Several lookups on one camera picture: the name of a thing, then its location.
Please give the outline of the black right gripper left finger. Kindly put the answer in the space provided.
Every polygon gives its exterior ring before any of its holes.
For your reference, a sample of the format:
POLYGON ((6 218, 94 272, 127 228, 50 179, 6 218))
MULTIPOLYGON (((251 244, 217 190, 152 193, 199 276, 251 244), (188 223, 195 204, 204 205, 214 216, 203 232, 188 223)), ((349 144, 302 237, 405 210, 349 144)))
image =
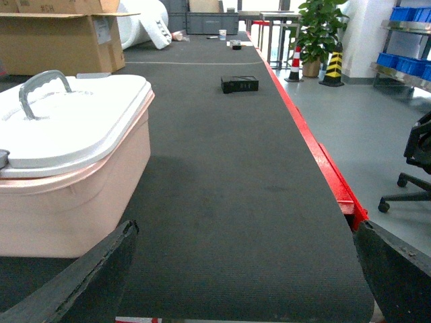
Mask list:
POLYGON ((139 228, 126 221, 25 299, 2 322, 114 322, 139 228))

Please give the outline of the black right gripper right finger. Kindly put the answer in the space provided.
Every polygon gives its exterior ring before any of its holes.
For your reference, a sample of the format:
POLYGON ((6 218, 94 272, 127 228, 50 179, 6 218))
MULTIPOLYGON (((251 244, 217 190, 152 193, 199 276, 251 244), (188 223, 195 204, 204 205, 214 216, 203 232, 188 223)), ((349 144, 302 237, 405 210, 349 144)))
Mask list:
POLYGON ((430 257, 372 221, 354 232, 358 260, 387 322, 430 321, 430 257))

